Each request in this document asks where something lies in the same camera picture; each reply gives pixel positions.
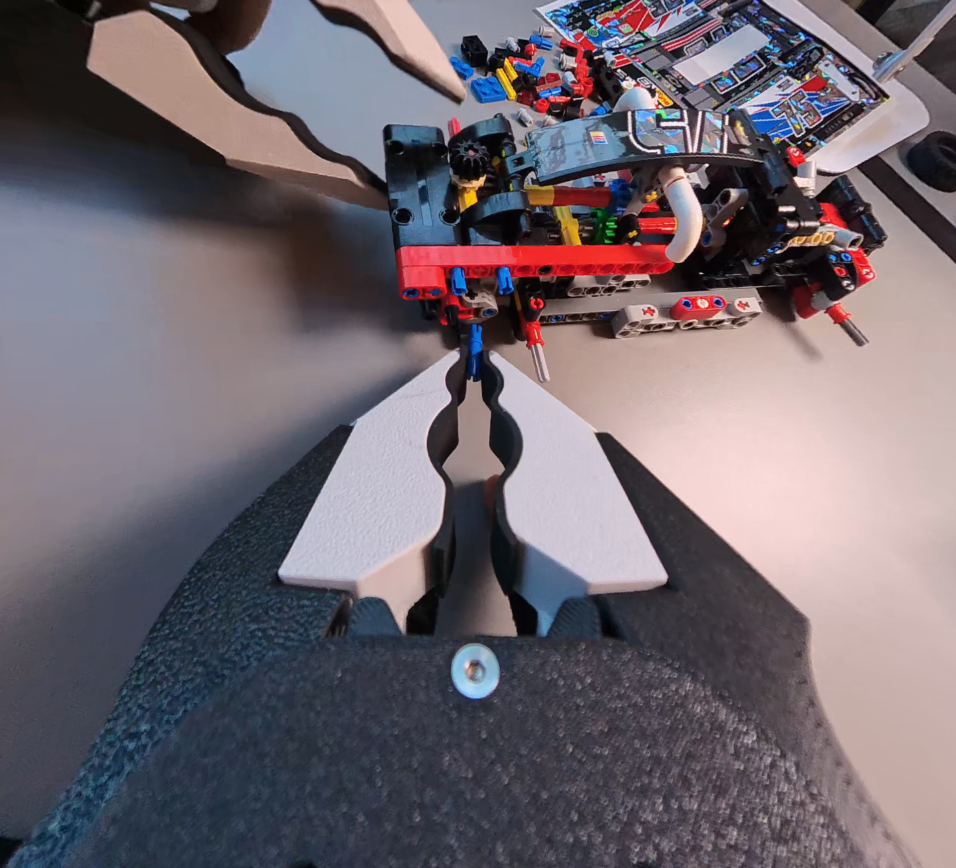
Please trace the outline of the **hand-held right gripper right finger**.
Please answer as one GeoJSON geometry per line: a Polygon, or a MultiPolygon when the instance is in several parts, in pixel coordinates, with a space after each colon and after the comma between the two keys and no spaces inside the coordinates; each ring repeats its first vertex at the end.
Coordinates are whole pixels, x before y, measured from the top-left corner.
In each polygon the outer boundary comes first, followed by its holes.
{"type": "Polygon", "coordinates": [[[663,587],[666,570],[597,431],[484,352],[493,489],[491,559],[519,634],[549,633],[564,603],[663,587]]]}

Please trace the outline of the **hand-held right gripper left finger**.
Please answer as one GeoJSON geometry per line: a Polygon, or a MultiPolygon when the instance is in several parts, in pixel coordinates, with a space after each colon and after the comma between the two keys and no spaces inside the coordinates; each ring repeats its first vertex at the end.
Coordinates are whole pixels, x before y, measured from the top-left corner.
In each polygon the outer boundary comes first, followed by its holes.
{"type": "Polygon", "coordinates": [[[289,551],[289,586],[377,599],[400,634],[442,596],[455,558],[453,488],[461,353],[450,351],[355,420],[289,551]]]}

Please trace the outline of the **lego car model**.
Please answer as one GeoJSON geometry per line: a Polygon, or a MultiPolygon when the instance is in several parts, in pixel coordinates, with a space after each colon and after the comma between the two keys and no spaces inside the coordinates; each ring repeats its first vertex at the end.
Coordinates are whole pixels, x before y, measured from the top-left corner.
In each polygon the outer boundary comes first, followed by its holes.
{"type": "Polygon", "coordinates": [[[466,348],[470,324],[506,315],[541,382],[546,326],[734,329],[768,290],[867,345],[845,303],[885,230],[848,177],[818,191],[811,158],[742,108],[658,108],[637,88],[521,141],[498,114],[390,124],[383,149],[401,299],[466,348]]]}

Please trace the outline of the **black rubber lego tyre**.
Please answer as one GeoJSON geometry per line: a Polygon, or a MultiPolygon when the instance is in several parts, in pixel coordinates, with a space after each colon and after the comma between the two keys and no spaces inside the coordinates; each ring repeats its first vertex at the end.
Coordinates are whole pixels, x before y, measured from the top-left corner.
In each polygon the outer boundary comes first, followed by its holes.
{"type": "Polygon", "coordinates": [[[928,187],[955,193],[955,134],[936,130],[926,134],[904,153],[907,169],[928,187]]]}

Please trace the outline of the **pile of mixed coloured pieces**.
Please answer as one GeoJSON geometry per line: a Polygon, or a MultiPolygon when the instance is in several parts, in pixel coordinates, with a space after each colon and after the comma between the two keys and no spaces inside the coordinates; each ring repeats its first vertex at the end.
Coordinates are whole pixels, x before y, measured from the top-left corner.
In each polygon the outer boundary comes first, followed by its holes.
{"type": "Polygon", "coordinates": [[[613,110],[632,88],[648,91],[660,109],[677,103],[626,54],[591,48],[582,38],[554,38],[541,29],[488,48],[464,36],[449,58],[471,97],[483,106],[510,103],[524,124],[567,121],[613,110]]]}

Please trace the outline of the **holographic sticker sheet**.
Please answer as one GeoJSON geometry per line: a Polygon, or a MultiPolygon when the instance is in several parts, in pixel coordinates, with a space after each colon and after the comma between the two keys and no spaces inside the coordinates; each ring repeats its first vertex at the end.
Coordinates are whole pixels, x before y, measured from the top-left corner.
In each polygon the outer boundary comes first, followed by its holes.
{"type": "Polygon", "coordinates": [[[743,109],[760,133],[805,155],[888,98],[761,0],[555,0],[536,13],[562,38],[628,55],[676,107],[743,109]]]}

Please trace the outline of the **white metal book stand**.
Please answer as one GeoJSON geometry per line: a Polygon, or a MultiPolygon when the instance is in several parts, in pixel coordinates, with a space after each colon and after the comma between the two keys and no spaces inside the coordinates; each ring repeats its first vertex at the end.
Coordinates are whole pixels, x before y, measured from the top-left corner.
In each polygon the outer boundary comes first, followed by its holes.
{"type": "Polygon", "coordinates": [[[902,50],[869,58],[825,15],[814,13],[800,0],[761,0],[783,17],[823,41],[830,50],[848,59],[867,82],[880,86],[888,98],[877,110],[866,114],[839,136],[811,154],[818,170],[840,175],[898,145],[929,123],[924,103],[900,83],[902,71],[915,61],[938,33],[954,18],[955,3],[950,0],[914,40],[902,50]]]}

